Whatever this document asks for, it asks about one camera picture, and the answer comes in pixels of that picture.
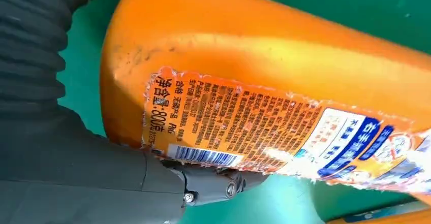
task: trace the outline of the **green surface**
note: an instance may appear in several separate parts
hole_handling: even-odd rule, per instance
[[[431,0],[275,0],[393,42],[431,53]],[[67,86],[63,105],[76,110],[93,132],[104,134],[99,104],[99,57],[118,0],[96,0],[74,16],[70,45],[63,52]],[[188,208],[181,224],[321,223],[349,213],[408,201],[395,193],[327,186],[271,176],[232,201]]]

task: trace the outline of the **gray plastic part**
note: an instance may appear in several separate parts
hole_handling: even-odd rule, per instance
[[[172,194],[0,181],[0,223],[174,224]]]

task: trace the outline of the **barcode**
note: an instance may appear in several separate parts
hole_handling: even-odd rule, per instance
[[[231,167],[242,160],[241,155],[229,154],[214,150],[169,145],[168,156],[173,159]]]

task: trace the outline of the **scratched plastic surface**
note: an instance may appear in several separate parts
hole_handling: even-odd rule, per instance
[[[431,0],[275,0],[411,48],[431,53]],[[97,0],[75,15],[70,46],[63,52],[67,85],[60,102],[78,111],[86,125],[103,134],[98,95],[100,49],[118,0]],[[82,95],[90,100],[82,101]],[[312,185],[306,180],[274,176],[237,199],[189,208],[182,223],[319,223],[323,220],[408,201],[406,195]]]

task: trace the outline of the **white label section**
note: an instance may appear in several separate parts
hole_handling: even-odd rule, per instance
[[[296,157],[307,156],[317,168],[324,167],[347,146],[365,118],[327,108]]]
[[[235,167],[243,158],[242,155],[192,148],[176,144],[169,144],[168,157],[179,161],[189,161],[223,167]]]

